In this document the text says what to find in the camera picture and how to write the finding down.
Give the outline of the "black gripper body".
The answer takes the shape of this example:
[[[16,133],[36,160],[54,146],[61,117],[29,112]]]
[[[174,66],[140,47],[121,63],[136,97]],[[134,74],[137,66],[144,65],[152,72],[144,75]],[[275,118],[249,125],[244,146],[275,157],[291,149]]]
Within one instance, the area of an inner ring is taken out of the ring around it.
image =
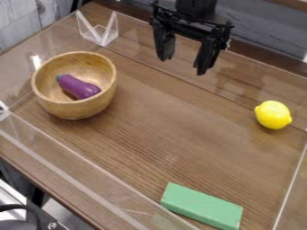
[[[217,0],[153,0],[149,25],[158,23],[168,26],[173,35],[192,40],[213,37],[227,42],[233,24],[216,14]]]

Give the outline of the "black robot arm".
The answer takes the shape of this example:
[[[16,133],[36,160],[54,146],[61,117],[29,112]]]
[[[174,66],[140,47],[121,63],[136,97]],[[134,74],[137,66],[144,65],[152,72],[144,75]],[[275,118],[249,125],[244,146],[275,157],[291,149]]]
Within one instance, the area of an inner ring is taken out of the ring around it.
[[[176,34],[196,40],[200,48],[194,57],[196,74],[202,75],[214,65],[218,52],[231,44],[231,20],[216,14],[217,0],[153,0],[149,25],[154,50],[161,61],[172,59]]]

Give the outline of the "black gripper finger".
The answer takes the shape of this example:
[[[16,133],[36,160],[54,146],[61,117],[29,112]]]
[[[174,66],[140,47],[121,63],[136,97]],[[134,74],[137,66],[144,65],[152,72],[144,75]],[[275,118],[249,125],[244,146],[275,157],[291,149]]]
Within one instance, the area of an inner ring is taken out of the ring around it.
[[[172,59],[174,52],[174,35],[168,26],[158,23],[153,24],[153,41],[158,59],[161,61]]]
[[[216,38],[205,37],[196,54],[193,68],[196,74],[202,75],[206,70],[214,65],[220,52],[220,44]]]

